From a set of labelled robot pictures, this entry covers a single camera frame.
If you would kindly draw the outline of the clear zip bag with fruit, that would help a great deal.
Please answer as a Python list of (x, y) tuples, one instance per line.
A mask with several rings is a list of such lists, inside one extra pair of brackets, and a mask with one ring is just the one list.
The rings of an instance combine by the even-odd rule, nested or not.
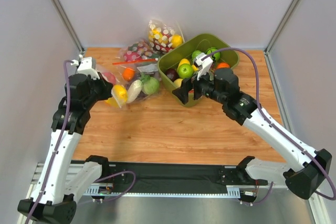
[[(96, 70), (101, 74), (103, 72), (110, 72), (101, 65), (97, 65)], [(111, 90), (111, 97), (105, 100), (105, 103), (114, 108), (122, 108), (127, 103), (128, 93), (122, 83), (116, 78), (117, 82), (113, 85)]]

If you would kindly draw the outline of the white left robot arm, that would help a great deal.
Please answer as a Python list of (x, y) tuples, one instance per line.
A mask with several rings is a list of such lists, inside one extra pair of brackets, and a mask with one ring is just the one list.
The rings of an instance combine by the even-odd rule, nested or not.
[(97, 77), (77, 73), (67, 79), (66, 95), (52, 117), (50, 147), (37, 187), (18, 203), (22, 215), (43, 223), (71, 223), (84, 192), (97, 179), (106, 179), (111, 171), (108, 159), (90, 155), (75, 177), (66, 181), (90, 110), (98, 101), (111, 97), (112, 87), (101, 73)]

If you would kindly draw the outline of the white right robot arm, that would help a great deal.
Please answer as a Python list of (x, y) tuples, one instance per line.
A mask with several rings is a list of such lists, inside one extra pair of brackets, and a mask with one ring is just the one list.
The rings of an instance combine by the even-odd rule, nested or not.
[(331, 153), (324, 148), (317, 151), (283, 128), (259, 102), (240, 90), (231, 69), (220, 68), (213, 78), (195, 74), (172, 93), (186, 104), (191, 90), (195, 100), (204, 96), (220, 103), (227, 117), (256, 133), (284, 158), (285, 163), (252, 158), (245, 168), (251, 178), (284, 183), (301, 199), (309, 199), (325, 179), (330, 179)]

